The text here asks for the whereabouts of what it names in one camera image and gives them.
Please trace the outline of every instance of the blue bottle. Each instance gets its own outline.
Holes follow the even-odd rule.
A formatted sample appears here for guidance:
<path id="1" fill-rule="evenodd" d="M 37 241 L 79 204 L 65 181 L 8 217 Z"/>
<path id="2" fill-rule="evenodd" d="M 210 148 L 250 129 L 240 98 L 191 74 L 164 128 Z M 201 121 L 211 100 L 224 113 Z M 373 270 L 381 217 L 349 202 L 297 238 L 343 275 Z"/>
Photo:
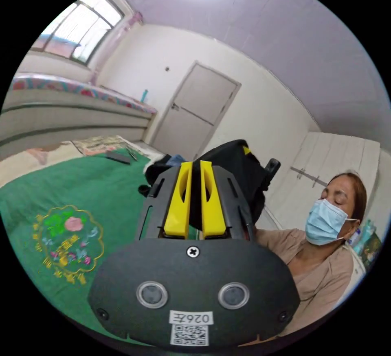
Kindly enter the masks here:
<path id="1" fill-rule="evenodd" d="M 368 219 L 365 223 L 365 226 L 362 229 L 361 239 L 357 242 L 357 245 L 353 248 L 353 250 L 360 255 L 362 249 L 364 248 L 365 243 L 369 240 L 371 235 L 376 231 L 376 227 L 373 222 Z"/>

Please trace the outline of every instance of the pink flower embroidery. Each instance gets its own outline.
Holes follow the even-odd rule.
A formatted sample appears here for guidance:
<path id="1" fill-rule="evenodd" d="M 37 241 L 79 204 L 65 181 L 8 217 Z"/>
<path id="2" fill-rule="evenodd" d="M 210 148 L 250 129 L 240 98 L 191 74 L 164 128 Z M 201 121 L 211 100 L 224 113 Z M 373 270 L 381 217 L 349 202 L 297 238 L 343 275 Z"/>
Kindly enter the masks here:
<path id="1" fill-rule="evenodd" d="M 25 88 L 24 81 L 17 81 L 13 84 L 13 90 L 21 90 Z"/>
<path id="2" fill-rule="evenodd" d="M 88 96 L 88 97 L 92 97 L 92 92 L 88 89 L 83 89 L 80 94 L 82 94 L 83 96 Z"/>
<path id="3" fill-rule="evenodd" d="M 80 231 L 83 228 L 83 223 L 81 222 L 80 218 L 75 218 L 74 216 L 71 216 L 66 220 L 65 228 L 68 231 Z"/>

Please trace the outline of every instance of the screw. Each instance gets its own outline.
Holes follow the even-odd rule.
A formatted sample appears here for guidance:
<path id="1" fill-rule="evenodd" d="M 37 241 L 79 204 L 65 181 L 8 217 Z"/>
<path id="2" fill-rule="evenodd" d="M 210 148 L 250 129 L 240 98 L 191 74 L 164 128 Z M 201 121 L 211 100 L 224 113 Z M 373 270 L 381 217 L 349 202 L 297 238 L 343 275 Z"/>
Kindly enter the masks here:
<path id="1" fill-rule="evenodd" d="M 98 308 L 97 313 L 104 321 L 109 319 L 109 314 L 104 309 Z"/>
<path id="2" fill-rule="evenodd" d="M 190 257 L 190 258 L 196 258 L 200 255 L 200 250 L 196 247 L 196 246 L 190 246 L 187 251 L 186 251 L 186 254 Z"/>
<path id="3" fill-rule="evenodd" d="M 278 320 L 280 322 L 284 322 L 288 317 L 288 314 L 286 311 L 283 311 L 279 316 L 278 316 Z"/>

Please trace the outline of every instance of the woman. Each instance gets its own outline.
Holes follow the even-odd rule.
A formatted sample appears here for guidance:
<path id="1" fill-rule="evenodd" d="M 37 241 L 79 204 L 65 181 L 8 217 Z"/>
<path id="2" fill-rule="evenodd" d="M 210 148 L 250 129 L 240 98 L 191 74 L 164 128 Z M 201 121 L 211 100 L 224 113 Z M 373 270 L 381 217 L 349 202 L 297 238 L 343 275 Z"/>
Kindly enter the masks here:
<path id="1" fill-rule="evenodd" d="M 353 271 L 351 253 L 343 245 L 360 226 L 366 205 L 367 192 L 360 177 L 346 172 L 335 176 L 323 190 L 310 210 L 305 231 L 256 230 L 258 243 L 288 265 L 301 300 L 278 337 L 317 321 L 335 307 Z"/>

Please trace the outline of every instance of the blue surgical mask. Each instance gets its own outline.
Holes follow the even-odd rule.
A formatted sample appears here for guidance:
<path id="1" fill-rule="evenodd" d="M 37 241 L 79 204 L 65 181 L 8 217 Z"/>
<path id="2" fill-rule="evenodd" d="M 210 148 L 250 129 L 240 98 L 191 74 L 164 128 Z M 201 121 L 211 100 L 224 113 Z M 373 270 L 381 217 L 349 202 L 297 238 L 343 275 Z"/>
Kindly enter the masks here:
<path id="1" fill-rule="evenodd" d="M 332 205 L 328 200 L 317 200 L 313 205 L 305 225 L 307 241 L 314 245 L 326 245 L 342 238 L 338 238 L 348 215 L 340 208 Z"/>

